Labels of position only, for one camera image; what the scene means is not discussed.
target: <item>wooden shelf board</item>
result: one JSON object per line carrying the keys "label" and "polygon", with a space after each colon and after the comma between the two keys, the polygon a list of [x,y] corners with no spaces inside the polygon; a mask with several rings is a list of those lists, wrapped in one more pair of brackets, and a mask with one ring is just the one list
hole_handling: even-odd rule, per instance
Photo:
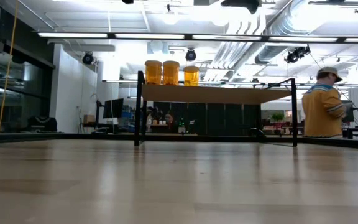
{"label": "wooden shelf board", "polygon": [[147,101],[259,105],[290,95],[291,91],[289,90],[261,90],[253,88],[173,85],[143,85],[142,87],[143,99]]}

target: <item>security camera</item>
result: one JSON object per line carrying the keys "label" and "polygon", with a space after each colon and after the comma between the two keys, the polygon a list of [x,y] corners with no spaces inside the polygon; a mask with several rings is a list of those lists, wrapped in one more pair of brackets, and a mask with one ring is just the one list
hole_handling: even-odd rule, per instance
{"label": "security camera", "polygon": [[196,52],[194,49],[188,49],[186,53],[186,61],[192,62],[194,60],[196,60]]}
{"label": "security camera", "polygon": [[82,62],[85,65],[92,65],[94,63],[94,57],[92,55],[92,52],[86,52],[84,57],[82,58]]}
{"label": "security camera", "polygon": [[125,4],[133,4],[134,0],[122,0],[122,2]]}

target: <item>spotlight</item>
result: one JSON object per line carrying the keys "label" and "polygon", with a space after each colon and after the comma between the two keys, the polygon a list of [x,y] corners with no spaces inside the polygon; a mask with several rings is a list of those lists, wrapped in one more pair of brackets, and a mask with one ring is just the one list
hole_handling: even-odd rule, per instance
{"label": "spotlight", "polygon": [[92,65],[94,62],[94,57],[92,56],[92,52],[85,52],[84,57],[82,58],[82,62],[85,65]]}
{"label": "spotlight", "polygon": [[297,47],[295,50],[289,51],[288,55],[284,58],[287,63],[295,63],[305,55],[310,54],[309,45],[307,47]]}
{"label": "spotlight", "polygon": [[196,52],[194,49],[188,49],[186,53],[186,61],[192,62],[194,60],[196,60]]}
{"label": "spotlight", "polygon": [[125,4],[133,4],[134,0],[122,0],[122,2]]}
{"label": "spotlight", "polygon": [[262,6],[261,0],[225,0],[221,3],[223,7],[244,7],[251,14],[255,14],[259,6]]}

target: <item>black panel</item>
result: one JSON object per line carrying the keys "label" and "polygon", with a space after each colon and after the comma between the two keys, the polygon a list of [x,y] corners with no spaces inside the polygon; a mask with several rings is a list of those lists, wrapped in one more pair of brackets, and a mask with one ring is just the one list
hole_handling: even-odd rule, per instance
{"label": "black panel", "polygon": [[244,133],[248,135],[250,128],[256,127],[257,110],[258,105],[244,105]]}
{"label": "black panel", "polygon": [[241,105],[225,105],[226,132],[228,136],[242,136],[242,111]]}
{"label": "black panel", "polygon": [[171,103],[171,112],[176,122],[183,118],[185,119],[185,124],[187,124],[187,103]]}
{"label": "black panel", "polygon": [[158,110],[162,111],[163,114],[167,114],[170,110],[170,104],[169,102],[153,102],[153,107],[158,107]]}
{"label": "black panel", "polygon": [[[14,16],[1,8],[0,20],[0,41],[6,43],[12,38]],[[26,23],[17,20],[16,34],[15,34],[15,47],[24,49],[32,53],[31,57],[38,57],[50,63],[53,63],[53,44],[48,45],[48,40],[41,38],[38,34],[28,26]],[[26,58],[28,55],[20,55],[24,60],[42,67],[42,65],[33,62],[31,58]]]}
{"label": "black panel", "polygon": [[195,121],[194,125],[188,128],[190,133],[205,135],[205,112],[205,103],[189,103],[188,120]]}
{"label": "black panel", "polygon": [[207,135],[224,135],[224,105],[221,103],[208,103]]}

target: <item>person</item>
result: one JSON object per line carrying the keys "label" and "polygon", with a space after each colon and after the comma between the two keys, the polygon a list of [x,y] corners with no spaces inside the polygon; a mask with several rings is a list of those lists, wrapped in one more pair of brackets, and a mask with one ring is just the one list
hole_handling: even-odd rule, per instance
{"label": "person", "polygon": [[168,113],[165,115],[165,120],[168,125],[168,129],[170,133],[177,133],[178,132],[178,125],[173,119],[173,113],[172,111],[168,111]]}
{"label": "person", "polygon": [[333,87],[341,81],[336,68],[324,67],[317,72],[317,84],[312,86],[302,98],[305,111],[305,136],[340,138],[342,118],[346,116],[346,106]]}

